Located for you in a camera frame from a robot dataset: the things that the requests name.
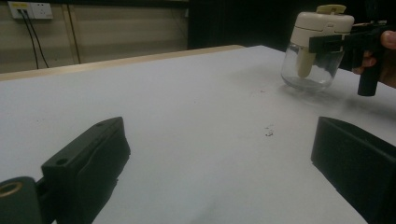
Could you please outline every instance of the glass jar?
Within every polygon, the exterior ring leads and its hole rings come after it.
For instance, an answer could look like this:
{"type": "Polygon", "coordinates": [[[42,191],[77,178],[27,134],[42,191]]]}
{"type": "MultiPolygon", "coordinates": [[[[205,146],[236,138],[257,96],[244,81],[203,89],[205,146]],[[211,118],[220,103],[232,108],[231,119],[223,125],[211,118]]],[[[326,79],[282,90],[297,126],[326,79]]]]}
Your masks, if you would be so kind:
{"type": "Polygon", "coordinates": [[[332,84],[344,52],[309,53],[290,43],[281,76],[286,84],[302,91],[323,91],[332,84]]]}

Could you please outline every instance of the beige wall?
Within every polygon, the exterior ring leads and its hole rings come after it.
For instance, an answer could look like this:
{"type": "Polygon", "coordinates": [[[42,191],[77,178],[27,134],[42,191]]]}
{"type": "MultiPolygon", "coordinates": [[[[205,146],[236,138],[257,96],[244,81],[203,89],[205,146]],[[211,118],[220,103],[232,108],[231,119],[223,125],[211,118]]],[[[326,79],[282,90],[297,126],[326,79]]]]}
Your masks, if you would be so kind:
{"type": "MultiPolygon", "coordinates": [[[[51,4],[53,20],[34,20],[49,67],[179,51],[187,48],[185,10],[51,4]]],[[[45,68],[38,48],[40,68],[45,68]]],[[[0,73],[35,69],[23,20],[0,2],[0,73]]]]}

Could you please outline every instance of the screw hole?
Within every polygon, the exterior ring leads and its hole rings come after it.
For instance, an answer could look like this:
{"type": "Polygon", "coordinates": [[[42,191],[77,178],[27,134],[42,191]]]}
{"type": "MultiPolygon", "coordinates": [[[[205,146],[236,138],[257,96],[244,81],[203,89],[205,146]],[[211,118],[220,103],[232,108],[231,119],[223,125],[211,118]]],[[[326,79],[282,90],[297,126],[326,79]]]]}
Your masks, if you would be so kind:
{"type": "Polygon", "coordinates": [[[57,165],[63,165],[65,163],[67,163],[67,159],[60,159],[60,160],[56,161],[57,165]]]}
{"type": "Polygon", "coordinates": [[[22,188],[21,182],[12,182],[4,186],[0,186],[0,198],[11,195],[22,188]]]}

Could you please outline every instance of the white lid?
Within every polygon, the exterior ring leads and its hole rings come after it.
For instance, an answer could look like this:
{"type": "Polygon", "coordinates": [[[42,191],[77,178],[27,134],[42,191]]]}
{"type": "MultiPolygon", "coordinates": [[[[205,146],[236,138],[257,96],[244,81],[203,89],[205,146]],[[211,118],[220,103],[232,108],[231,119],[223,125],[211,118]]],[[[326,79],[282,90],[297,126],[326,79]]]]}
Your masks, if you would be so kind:
{"type": "Polygon", "coordinates": [[[340,15],[346,7],[327,5],[317,12],[302,12],[294,24],[290,42],[301,47],[309,46],[309,37],[324,35],[347,35],[355,21],[352,16],[340,15]]]}
{"type": "Polygon", "coordinates": [[[315,12],[302,12],[294,26],[306,30],[321,32],[330,24],[336,33],[349,33],[354,19],[348,15],[326,15],[315,12]]]}

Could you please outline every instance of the white table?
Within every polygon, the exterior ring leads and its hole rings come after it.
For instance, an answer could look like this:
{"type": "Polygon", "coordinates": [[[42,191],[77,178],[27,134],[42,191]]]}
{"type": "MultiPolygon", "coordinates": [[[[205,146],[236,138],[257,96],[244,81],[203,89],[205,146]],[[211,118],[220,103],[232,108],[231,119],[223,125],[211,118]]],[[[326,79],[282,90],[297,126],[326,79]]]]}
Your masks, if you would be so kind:
{"type": "Polygon", "coordinates": [[[319,116],[396,145],[396,90],[356,94],[340,70],[309,94],[284,53],[234,49],[0,82],[0,181],[40,165],[94,123],[123,116],[132,158],[94,223],[365,223],[310,154],[319,116]]]}

